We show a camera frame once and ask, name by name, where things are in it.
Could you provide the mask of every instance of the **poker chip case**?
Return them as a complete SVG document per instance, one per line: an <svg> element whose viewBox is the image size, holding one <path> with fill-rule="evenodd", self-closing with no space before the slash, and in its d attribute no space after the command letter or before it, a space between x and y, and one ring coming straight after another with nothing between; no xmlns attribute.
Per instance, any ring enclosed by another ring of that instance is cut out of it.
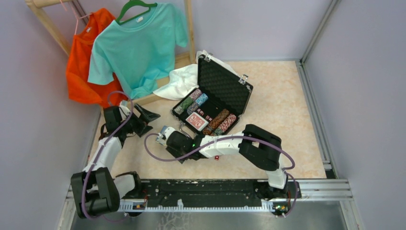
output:
<svg viewBox="0 0 406 230"><path fill-rule="evenodd" d="M232 73L213 61L212 57L210 53L207 56L199 56L197 75L198 88L194 89L176 104L171 109L171 113L180 120L181 124L185 124L194 133L208 135L207 132L204 132L205 129L198 130L187 122L191 111L188 111L186 108L181 109L182 112L179 111L179 108L181 108L183 104L190 104L190 97L196 95L196 90L200 90L203 95L198 99L194 99L194 101L197 102L204 97L204 103L201 105L200 103L198 105L191 105L190 107L193 107L193 109L195 109L194 112L199 114L201 118L211 122L212 120L216 120L217 116L225 109L229 111L230 115L235 115L235 120L231 126L221 133L221 135L224 135L239 122L241 116L244 114L253 86L247 82L247 75L244 74L240 77Z"/></svg>

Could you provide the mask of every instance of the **black protective cover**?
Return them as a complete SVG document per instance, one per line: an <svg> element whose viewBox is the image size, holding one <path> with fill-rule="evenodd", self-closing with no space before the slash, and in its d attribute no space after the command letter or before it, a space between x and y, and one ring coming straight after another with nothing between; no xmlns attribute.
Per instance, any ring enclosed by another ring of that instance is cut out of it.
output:
<svg viewBox="0 0 406 230"><path fill-rule="evenodd" d="M200 55L198 58L197 83L199 89L207 94L209 99L202 104L201 108L205 108L214 119L216 114L219 114L223 109L229 110L237 116L236 121L224 133L228 133L239 121L239 116L245 112L249 98L251 96L253 86L248 82L244 84L239 82L240 77L222 67L215 61L206 61L205 55ZM186 122L188 118L187 112L178 115L174 109L181 104L187 97L183 98L171 110L172 114L186 126L197 134L202 134L201 131L195 129L192 125Z"/></svg>

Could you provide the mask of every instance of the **marble patterned surface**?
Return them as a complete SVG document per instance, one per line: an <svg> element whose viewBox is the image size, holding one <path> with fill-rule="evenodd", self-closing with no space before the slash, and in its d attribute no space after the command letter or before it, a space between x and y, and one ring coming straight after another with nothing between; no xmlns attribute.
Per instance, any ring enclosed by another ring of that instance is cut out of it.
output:
<svg viewBox="0 0 406 230"><path fill-rule="evenodd" d="M293 61L253 61L229 62L239 74L247 74L248 82L254 86L245 114L230 133L242 131L246 124L255 124L282 139L282 148L296 162L290 173L296 178L325 178L315 133L310 120L302 86L295 62ZM162 99L143 107L161 114L161 118L150 123L159 132L164 125L176 129L179 122L169 113L177 101ZM104 124L102 117L99 125ZM128 171L137 171L141 178L149 179L246 179L267 178L265 172L258 169L241 155L221 156L218 161L202 159L187 160L183 164L177 161L161 162L153 159L144 149L144 137L128 138L118 154L111 171L112 176ZM147 141L151 152L160 158L173 158L165 147ZM97 148L93 143L91 154ZM283 157L286 166L289 160Z"/></svg>

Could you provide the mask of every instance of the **wooden frame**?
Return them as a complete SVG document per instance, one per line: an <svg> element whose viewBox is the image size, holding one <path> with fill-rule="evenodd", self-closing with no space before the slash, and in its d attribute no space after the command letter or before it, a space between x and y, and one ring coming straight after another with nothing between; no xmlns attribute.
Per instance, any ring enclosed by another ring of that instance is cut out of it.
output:
<svg viewBox="0 0 406 230"><path fill-rule="evenodd" d="M62 0L63 2L69 2L73 0ZM52 35L55 41L61 46L64 52L69 55L71 46L68 40L62 35L61 31L52 22L51 18L44 11L44 7L60 4L60 0L25 0L27 6L39 19L39 21L44 25L48 32ZM195 59L195 47L194 47L194 35L193 35L193 18L192 18L192 5L191 0L184 0L185 3L185 14L188 22L188 32L189 32L189 52L179 54L175 59L175 68L181 68L194 63ZM161 87L169 82L169 77L165 77L157 80L158 87ZM150 94L146 97L133 100L134 103L140 105L151 103L161 99L161 97L155 94Z"/></svg>

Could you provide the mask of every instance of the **green hanger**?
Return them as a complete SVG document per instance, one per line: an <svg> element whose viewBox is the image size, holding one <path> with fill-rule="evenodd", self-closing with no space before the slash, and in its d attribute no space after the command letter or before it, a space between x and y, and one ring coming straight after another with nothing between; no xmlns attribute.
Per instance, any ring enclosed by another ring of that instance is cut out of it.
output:
<svg viewBox="0 0 406 230"><path fill-rule="evenodd" d="M148 7L149 9L147 11L145 11L144 13L141 13L135 17L132 17L130 19L128 19L127 21L121 22L120 20L124 17L124 14L133 6L143 6L143 7ZM118 16L118 18L115 20L117 22L117 24L122 25L126 22L129 22L131 20L133 20L136 17L139 17L145 13L148 13L151 11L151 7L156 7L158 6L157 3L152 3L152 4L146 4L145 2L141 1L141 0L130 0L129 2L127 2L124 6L123 9L121 10L120 16Z"/></svg>

